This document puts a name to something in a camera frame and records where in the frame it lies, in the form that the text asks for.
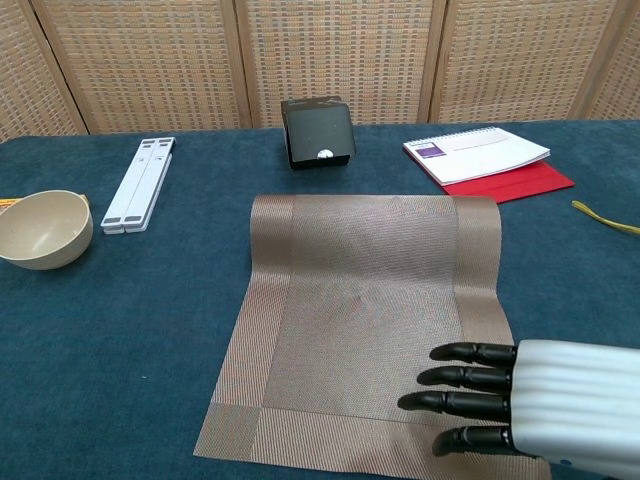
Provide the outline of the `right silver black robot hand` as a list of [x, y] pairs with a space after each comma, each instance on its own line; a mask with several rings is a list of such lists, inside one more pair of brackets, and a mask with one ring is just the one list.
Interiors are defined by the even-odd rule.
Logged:
[[438, 366], [406, 411], [477, 420], [440, 433], [437, 457], [517, 455], [601, 474], [639, 476], [639, 352], [557, 340], [517, 345], [456, 342], [429, 354]]

